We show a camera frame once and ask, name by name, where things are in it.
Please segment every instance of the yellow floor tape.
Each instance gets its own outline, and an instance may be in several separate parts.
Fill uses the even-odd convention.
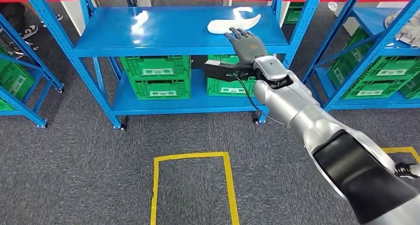
[[[414,149],[414,147],[384,147],[382,150],[385,153],[411,153],[414,157],[414,159],[417,161],[417,163],[420,164],[420,156],[417,153],[417,151]]]
[[[150,215],[150,224],[156,225],[156,211],[158,206],[158,182],[159,182],[159,162],[169,160],[179,160],[187,158],[206,158],[206,157],[223,157],[224,171],[226,175],[227,198],[229,200],[230,216],[232,225],[239,225],[238,208],[236,206],[235,189],[233,187],[232,167],[230,166],[229,154],[227,152],[203,152],[177,154],[154,159],[154,176],[153,176],[153,198]]]

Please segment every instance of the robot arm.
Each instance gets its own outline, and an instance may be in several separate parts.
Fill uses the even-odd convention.
[[[207,62],[207,77],[256,76],[255,97],[302,142],[327,187],[347,199],[360,224],[416,225],[420,195],[397,178],[394,162],[362,132],[325,112],[310,90],[250,32],[227,34],[240,62]]]

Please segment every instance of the crate label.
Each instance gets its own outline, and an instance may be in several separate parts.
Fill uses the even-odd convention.
[[[220,61],[218,61],[218,60],[207,60],[205,64],[207,64],[207,65],[220,65]]]
[[[160,96],[176,96],[176,91],[150,91],[150,97],[160,97]]]
[[[245,94],[245,90],[243,88],[228,88],[222,87],[220,90],[221,93],[235,93],[235,94]]]
[[[352,54],[357,59],[357,61],[360,61],[363,57],[357,49],[352,50]]]
[[[143,75],[173,75],[172,68],[143,69]]]
[[[407,69],[397,69],[397,70],[380,70],[376,75],[405,75]]]
[[[342,83],[343,80],[344,80],[344,77],[341,74],[340,69],[334,69],[334,74],[335,74],[335,76],[337,76],[337,80],[340,81],[340,83]]]
[[[416,83],[415,81],[413,81],[413,80],[410,80],[410,81],[406,84],[406,86],[407,86],[410,90],[412,90],[412,89],[414,89],[414,87],[416,87],[416,86],[417,86],[417,83]]]
[[[25,82],[25,80],[26,77],[24,77],[23,75],[19,75],[9,92],[15,96],[19,91],[20,87],[22,87],[23,82]]]
[[[383,90],[361,90],[357,93],[357,96],[372,96],[382,95]]]

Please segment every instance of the robot forearm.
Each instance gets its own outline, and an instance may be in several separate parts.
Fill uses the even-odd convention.
[[[265,78],[255,82],[255,97],[294,132],[328,188],[350,202],[361,224],[419,224],[418,191],[393,175],[394,162],[378,145],[325,112],[277,58],[259,57],[253,68]]]

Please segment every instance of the black sneaker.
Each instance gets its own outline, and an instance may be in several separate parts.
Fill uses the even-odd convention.
[[[409,179],[419,178],[418,175],[415,175],[411,172],[410,166],[414,166],[414,165],[415,164],[406,164],[406,163],[395,164],[395,175],[398,177],[409,178]]]
[[[62,19],[63,19],[63,15],[62,14],[56,14],[55,15],[56,16],[56,18],[57,18],[57,20],[58,21],[61,21]],[[44,22],[40,19],[40,22],[41,22],[41,24],[42,24],[42,26],[44,27],[44,28],[46,28],[47,26],[44,24]]]
[[[27,38],[33,36],[34,34],[36,34],[37,32],[38,32],[38,26],[31,25],[31,26],[28,26],[27,28],[25,28],[24,32],[19,33],[19,35],[23,39],[27,39]]]

